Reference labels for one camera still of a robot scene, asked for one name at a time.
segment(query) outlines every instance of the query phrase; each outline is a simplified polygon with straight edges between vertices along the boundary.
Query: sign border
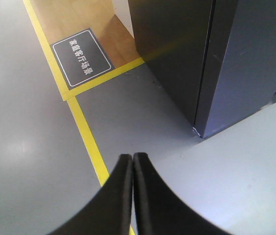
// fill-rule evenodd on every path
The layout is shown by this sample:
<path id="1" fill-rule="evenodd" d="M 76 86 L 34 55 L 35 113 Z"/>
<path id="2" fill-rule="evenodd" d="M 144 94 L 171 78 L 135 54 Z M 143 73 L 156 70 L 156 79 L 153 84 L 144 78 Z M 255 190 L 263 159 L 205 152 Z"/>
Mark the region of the sign border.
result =
<path id="1" fill-rule="evenodd" d="M 71 38 L 73 38 L 73 37 L 75 37 L 75 36 L 78 36 L 78 35 L 80 35 L 80 34 L 82 34 L 82 33 L 86 33 L 86 32 L 89 32 L 89 33 L 90 33 L 90 35 L 91 35 L 91 37 L 93 38 L 95 44 L 98 46 L 100 52 L 102 53 L 102 55 L 104 56 L 105 60 L 107 61 L 108 65 L 109 65 L 109 69 L 107 69 L 107 70 L 105 70 L 105 71 L 103 71 L 103 72 L 100 72 L 100 73 L 98 73 L 98 74 L 96 74 L 96 75 L 94 75 L 94 76 L 92 76 L 92 77 L 90 77 L 90 78 L 87 78 L 87 79 L 85 79 L 85 80 L 83 80 L 83 81 L 81 81 L 81 82 L 78 82 L 78 83 L 72 85 L 72 84 L 70 83 L 70 80 L 69 80 L 69 78 L 68 78 L 68 76 L 67 76 L 67 74 L 66 74 L 66 71 L 65 71 L 63 65 L 61 64 L 61 61 L 60 61 L 60 59 L 59 59 L 59 57 L 58 57 L 58 55 L 57 55 L 55 46 L 56 46 L 57 44 L 59 44 L 59 43 L 62 43 L 62 42 L 64 42 L 64 41 L 66 41 L 66 40 L 69 40 L 69 39 L 71 39 Z M 88 80 L 90 80 L 90 79 L 92 79 L 92 78 L 94 78 L 94 77 L 97 77 L 97 76 L 99 76 L 100 74 L 105 73 L 105 72 L 107 72 L 107 71 L 109 71 L 109 70 L 112 69 L 112 65 L 110 64 L 110 62 L 109 62 L 108 59 L 106 58 L 106 56 L 105 56 L 103 50 L 101 49 L 101 47 L 99 46 L 99 44 L 98 44 L 98 42 L 97 42 L 97 40 L 96 40 L 96 38 L 93 36 L 93 33 L 91 32 L 91 29 L 87 29 L 87 30 L 82 31 L 82 32 L 80 32 L 80 33 L 77 33 L 77 34 L 75 34 L 75 35 L 73 35 L 73 36 L 70 36 L 69 38 L 63 39 L 63 40 L 61 40 L 61 41 L 59 41 L 59 42 L 53 44 L 53 45 L 52 45 L 52 48 L 53 48 L 53 51 L 54 51 L 54 53 L 55 53 L 55 55 L 56 55 L 56 57 L 57 57 L 57 61 L 59 62 L 60 66 L 61 66 L 61 68 L 62 68 L 62 70 L 63 70 L 63 72 L 64 72 L 64 74 L 65 74 L 65 77 L 66 77 L 66 79 L 67 79 L 67 81 L 68 81 L 68 83 L 69 83 L 69 85 L 70 85 L 71 87 L 75 87 L 75 86 L 77 86 L 77 85 L 79 85 L 79 84 L 81 84 L 81 83 L 84 83 L 84 82 L 86 82 L 86 81 L 88 81 Z"/>

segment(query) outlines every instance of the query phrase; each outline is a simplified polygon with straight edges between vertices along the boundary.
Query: yellow line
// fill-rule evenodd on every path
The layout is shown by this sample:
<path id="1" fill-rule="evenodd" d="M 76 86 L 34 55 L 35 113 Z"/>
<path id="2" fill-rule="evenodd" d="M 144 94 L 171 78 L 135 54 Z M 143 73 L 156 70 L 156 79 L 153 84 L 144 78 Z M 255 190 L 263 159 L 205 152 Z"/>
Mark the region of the yellow line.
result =
<path id="1" fill-rule="evenodd" d="M 91 88 L 96 87 L 99 84 L 102 84 L 114 77 L 117 77 L 120 74 L 123 74 L 124 72 L 127 72 L 131 69 L 134 69 L 135 67 L 138 67 L 139 65 L 143 64 L 144 61 L 142 58 L 136 59 L 128 64 L 125 64 L 117 69 L 112 70 L 111 72 L 108 72 L 98 78 L 95 78 L 87 83 L 84 83 L 64 94 L 62 94 L 64 100 L 68 100 L 74 96 L 77 96 L 78 94 L 85 92 Z"/>
<path id="2" fill-rule="evenodd" d="M 50 66 L 50 70 L 53 73 L 53 76 L 54 76 L 55 82 L 58 86 L 59 92 L 62 95 L 63 93 L 66 93 L 68 91 L 68 87 L 66 85 L 63 74 L 61 73 L 61 70 L 60 70 L 60 68 L 57 64 L 57 61 L 53 55 L 53 52 L 52 52 L 50 45 L 47 41 L 47 38 L 43 32 L 41 24 L 34 12 L 34 9 L 33 9 L 33 6 L 31 4 L 30 0 L 23 0 L 23 1 L 25 4 L 25 8 L 29 14 L 30 19 L 31 19 L 35 33 L 40 41 L 41 47 L 42 47 L 45 57 L 48 61 L 48 64 Z"/>
<path id="3" fill-rule="evenodd" d="M 109 177 L 107 167 L 100 154 L 99 148 L 95 142 L 95 139 L 93 137 L 89 124 L 84 117 L 84 114 L 80 108 L 80 105 L 76 97 L 68 99 L 67 102 L 75 118 L 75 122 L 78 126 L 84 145 L 87 148 L 87 151 L 89 153 L 94 170 L 98 176 L 100 185 L 102 186 L 107 180 L 107 178 Z"/>
<path id="4" fill-rule="evenodd" d="M 86 84 L 83 84 L 83 85 L 77 87 L 78 90 L 76 90 L 77 88 L 75 88 L 75 89 L 72 89 L 71 91 L 69 91 L 67 84 L 65 82 L 65 79 L 64 79 L 64 77 L 61 73 L 61 70 L 57 64 L 57 61 L 53 55 L 53 52 L 52 52 L 50 45 L 47 41 L 47 38 L 43 32 L 41 24 L 34 12 L 34 9 L 33 9 L 33 6 L 31 4 L 30 0 L 23 0 L 23 2 L 25 4 L 25 8 L 29 14 L 30 19 L 31 19 L 32 25 L 37 34 L 37 37 L 39 39 L 39 42 L 41 44 L 41 47 L 43 49 L 43 52 L 47 59 L 47 62 L 49 64 L 49 67 L 53 73 L 53 76 L 54 76 L 54 79 L 58 86 L 58 89 L 63 97 L 63 100 L 67 101 L 67 103 L 70 107 L 70 110 L 75 118 L 75 122 L 77 124 L 79 132 L 83 139 L 84 145 L 88 151 L 88 154 L 90 156 L 91 162 L 94 167 L 94 170 L 99 179 L 99 183 L 102 186 L 108 179 L 109 173 L 108 173 L 107 167 L 105 165 L 105 162 L 100 154 L 100 150 L 96 144 L 94 136 L 91 132 L 89 124 L 86 121 L 85 116 L 82 112 L 82 109 L 81 109 L 81 107 L 77 101 L 77 98 L 75 96 L 80 94 L 81 92 L 91 89 L 91 88 L 93 88 L 103 82 L 106 82 L 106 81 L 108 81 L 108 80 L 130 70 L 130 69 L 133 69 L 133 68 L 143 64 L 144 61 L 141 58 L 139 58 L 137 60 L 132 61 L 131 63 L 128 63 L 127 65 L 119 67 L 107 74 L 104 74 L 101 77 L 98 77 L 98 78 L 90 81 L 89 84 L 86 83 Z M 130 227 L 129 235 L 135 235 L 135 232 L 133 231 L 132 227 Z"/>

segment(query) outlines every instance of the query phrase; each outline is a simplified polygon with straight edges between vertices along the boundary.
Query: wooden floor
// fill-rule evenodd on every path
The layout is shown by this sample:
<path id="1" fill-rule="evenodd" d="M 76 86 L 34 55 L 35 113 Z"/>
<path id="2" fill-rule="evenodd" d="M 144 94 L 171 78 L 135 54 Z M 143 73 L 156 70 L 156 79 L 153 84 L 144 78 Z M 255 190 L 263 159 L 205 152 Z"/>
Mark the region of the wooden floor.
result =
<path id="1" fill-rule="evenodd" d="M 49 44 L 91 28 L 116 68 L 137 58 L 111 0 L 31 0 Z"/>

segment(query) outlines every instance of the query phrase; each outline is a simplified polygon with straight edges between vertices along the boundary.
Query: gray floor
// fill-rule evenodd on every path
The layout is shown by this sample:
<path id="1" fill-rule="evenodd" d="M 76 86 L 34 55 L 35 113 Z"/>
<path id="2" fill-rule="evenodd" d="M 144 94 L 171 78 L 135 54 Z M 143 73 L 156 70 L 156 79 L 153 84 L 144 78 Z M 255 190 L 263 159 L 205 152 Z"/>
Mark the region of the gray floor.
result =
<path id="1" fill-rule="evenodd" d="M 237 235 L 276 235 L 276 104 L 202 141 L 145 65 L 80 94 L 111 170 L 145 151 L 189 206 Z"/>
<path id="2" fill-rule="evenodd" d="M 276 235 L 276 104 L 202 141 L 145 65 L 77 98 L 110 171 L 146 151 L 209 220 Z M 0 0 L 0 235 L 46 234 L 99 188 L 22 1 Z"/>
<path id="3" fill-rule="evenodd" d="M 0 0 L 0 235 L 43 235 L 100 188 L 21 0 Z"/>

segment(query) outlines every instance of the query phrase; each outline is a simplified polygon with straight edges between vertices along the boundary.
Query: sign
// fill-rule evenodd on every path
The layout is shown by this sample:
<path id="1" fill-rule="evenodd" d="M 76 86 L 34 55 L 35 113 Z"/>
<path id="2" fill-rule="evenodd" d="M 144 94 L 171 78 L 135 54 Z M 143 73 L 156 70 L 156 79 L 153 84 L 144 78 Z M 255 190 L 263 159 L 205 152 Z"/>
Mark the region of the sign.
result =
<path id="1" fill-rule="evenodd" d="M 51 47 L 70 88 L 114 69 L 90 28 Z"/>

